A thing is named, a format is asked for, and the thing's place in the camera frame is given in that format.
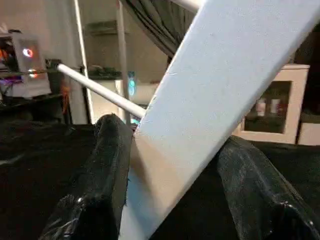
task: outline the dark curtain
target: dark curtain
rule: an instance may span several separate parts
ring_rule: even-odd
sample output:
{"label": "dark curtain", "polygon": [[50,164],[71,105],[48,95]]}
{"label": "dark curtain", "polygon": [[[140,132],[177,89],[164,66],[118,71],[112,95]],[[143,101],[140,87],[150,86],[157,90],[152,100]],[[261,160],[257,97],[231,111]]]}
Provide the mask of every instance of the dark curtain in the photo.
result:
{"label": "dark curtain", "polygon": [[169,0],[121,0],[148,37],[172,58],[194,14]]}

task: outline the white pole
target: white pole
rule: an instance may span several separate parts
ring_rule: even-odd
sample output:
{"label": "white pole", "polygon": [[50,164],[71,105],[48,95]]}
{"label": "white pole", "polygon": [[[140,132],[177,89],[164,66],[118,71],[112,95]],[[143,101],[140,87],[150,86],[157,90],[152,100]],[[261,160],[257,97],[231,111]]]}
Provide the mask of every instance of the white pole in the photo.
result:
{"label": "white pole", "polygon": [[[84,66],[84,75],[88,78],[88,66],[87,66],[87,58],[86,58],[86,50],[85,50],[85,43],[84,43],[84,36],[82,33],[82,24],[81,24],[81,16],[80,16],[80,8],[78,0],[73,0],[74,9],[75,9],[75,19],[76,19],[76,26],[78,31],[78,38],[80,43],[80,52],[81,52],[81,59],[82,64]],[[87,96],[87,103],[89,108],[89,121],[92,123],[94,119],[94,110],[92,104],[91,93],[89,89],[86,89],[86,96]]]}
{"label": "white pole", "polygon": [[[122,3],[117,0],[116,8],[116,23],[118,32],[118,44],[120,53],[120,64],[121,64],[121,75],[122,81],[120,82],[119,94],[126,99],[129,99],[128,90],[128,67],[127,67],[127,48],[126,48],[126,36],[125,36],[125,23],[124,23],[124,12]],[[119,112],[120,118],[127,124],[131,124],[130,114],[123,109]]]}
{"label": "white pole", "polygon": [[204,0],[171,0],[171,1],[189,10],[192,13],[196,13]]}
{"label": "white pole", "polygon": [[84,85],[88,89],[94,91],[96,94],[100,95],[101,97],[109,100],[110,102],[114,103],[115,105],[127,110],[129,113],[135,115],[138,118],[143,118],[146,114],[146,110],[140,107],[139,105],[134,104],[133,102],[125,99],[124,97],[114,93],[113,91],[105,88],[104,86],[96,83],[95,81],[85,77],[84,75],[80,74],[79,72],[71,69],[70,67],[59,64],[57,67],[58,71],[68,75],[69,77],[76,80],[78,83]]}

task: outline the white cabinet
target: white cabinet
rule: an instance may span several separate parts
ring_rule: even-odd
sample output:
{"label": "white cabinet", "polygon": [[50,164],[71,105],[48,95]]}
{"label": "white cabinet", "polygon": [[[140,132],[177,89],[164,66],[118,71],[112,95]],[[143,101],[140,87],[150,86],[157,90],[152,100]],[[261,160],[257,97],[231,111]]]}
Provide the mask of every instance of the white cabinet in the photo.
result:
{"label": "white cabinet", "polygon": [[294,144],[308,69],[308,65],[285,65],[233,134],[253,141]]}
{"label": "white cabinet", "polygon": [[302,123],[299,134],[299,145],[319,146],[320,145],[320,124]]}

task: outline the white plank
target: white plank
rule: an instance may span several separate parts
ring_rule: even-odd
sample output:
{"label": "white plank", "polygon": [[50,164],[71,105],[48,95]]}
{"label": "white plank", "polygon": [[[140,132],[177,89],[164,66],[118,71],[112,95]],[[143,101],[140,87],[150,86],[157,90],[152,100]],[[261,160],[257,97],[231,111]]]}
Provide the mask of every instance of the white plank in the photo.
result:
{"label": "white plank", "polygon": [[151,236],[319,18],[320,0],[204,2],[135,134],[119,239]]}

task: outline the glass cabinet door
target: glass cabinet door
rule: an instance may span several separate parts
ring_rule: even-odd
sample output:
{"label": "glass cabinet door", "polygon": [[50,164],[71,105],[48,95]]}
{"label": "glass cabinet door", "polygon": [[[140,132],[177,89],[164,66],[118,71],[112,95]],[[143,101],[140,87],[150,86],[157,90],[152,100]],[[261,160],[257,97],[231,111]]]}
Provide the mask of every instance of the glass cabinet door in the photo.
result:
{"label": "glass cabinet door", "polygon": [[244,118],[243,130],[283,134],[291,84],[291,81],[273,81]]}

